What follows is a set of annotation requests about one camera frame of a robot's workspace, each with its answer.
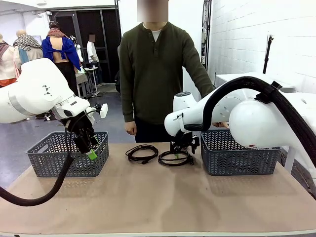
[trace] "gray ring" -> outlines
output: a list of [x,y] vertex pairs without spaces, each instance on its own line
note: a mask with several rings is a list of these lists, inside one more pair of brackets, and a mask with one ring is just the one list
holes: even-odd
[[20,103],[18,102],[15,94],[14,95],[10,95],[10,90],[8,92],[9,95],[9,100],[11,102],[11,105],[21,114],[26,115],[26,116],[34,116],[36,114],[32,114],[29,111],[27,111],[26,109],[24,109]]

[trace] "checkered scarf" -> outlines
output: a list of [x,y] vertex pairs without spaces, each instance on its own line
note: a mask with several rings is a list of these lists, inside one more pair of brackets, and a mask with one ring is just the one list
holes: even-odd
[[58,28],[51,28],[48,32],[47,36],[55,36],[55,37],[67,37],[64,33],[62,33]]
[[30,35],[20,35],[13,43],[13,46],[25,51],[31,51],[31,47],[41,48],[41,45]]
[[4,54],[4,52],[9,48],[9,45],[5,42],[5,41],[2,41],[0,43],[0,60]]

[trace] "neck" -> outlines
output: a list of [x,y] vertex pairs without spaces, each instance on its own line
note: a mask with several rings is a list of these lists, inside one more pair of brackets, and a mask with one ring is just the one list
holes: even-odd
[[144,26],[152,31],[159,31],[166,25],[165,21],[161,22],[144,22]]

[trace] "orange cloth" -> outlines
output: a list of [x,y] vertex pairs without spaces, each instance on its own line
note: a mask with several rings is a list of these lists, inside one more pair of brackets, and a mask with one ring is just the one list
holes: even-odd
[[0,86],[7,86],[7,85],[10,85],[12,83],[15,83],[15,81],[16,81],[16,78],[0,80]]

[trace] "basket rim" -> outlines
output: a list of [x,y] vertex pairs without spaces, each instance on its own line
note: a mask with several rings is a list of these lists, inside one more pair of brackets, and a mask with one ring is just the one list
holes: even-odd
[[[33,153],[33,152],[30,152],[33,148],[34,148],[34,146],[36,146],[38,143],[40,143],[40,142],[42,142],[43,140],[45,140],[45,139],[47,139],[49,136],[51,136],[52,134],[55,134],[55,133],[65,133],[65,132],[60,132],[60,131],[55,131],[55,132],[51,132],[51,133],[49,133],[49,134],[47,134],[44,138],[42,138],[41,140],[39,140],[38,142],[36,142],[35,144],[33,144],[32,145],[32,147],[31,148],[29,148],[25,153],[26,154],[28,154],[28,155],[41,155],[41,154],[48,154],[48,153]],[[105,134],[106,135],[106,137],[109,135],[109,132],[94,132],[95,134]],[[57,152],[50,152],[49,154],[67,154],[67,152],[59,152],[59,153],[57,153]]]
[[207,133],[207,132],[216,132],[216,131],[230,131],[230,130],[229,129],[210,129],[210,130],[207,130],[207,131],[204,131],[204,132],[200,132],[200,136],[201,136],[202,142],[205,144],[207,150],[210,151],[210,152],[213,152],[213,153],[214,152],[234,152],[234,153],[236,153],[236,152],[244,152],[244,151],[273,151],[274,152],[274,151],[280,151],[281,150],[281,147],[261,148],[261,149],[246,148],[245,150],[220,150],[220,151],[211,150],[211,149],[209,149],[207,143],[205,142],[204,136],[202,134],[203,133]]

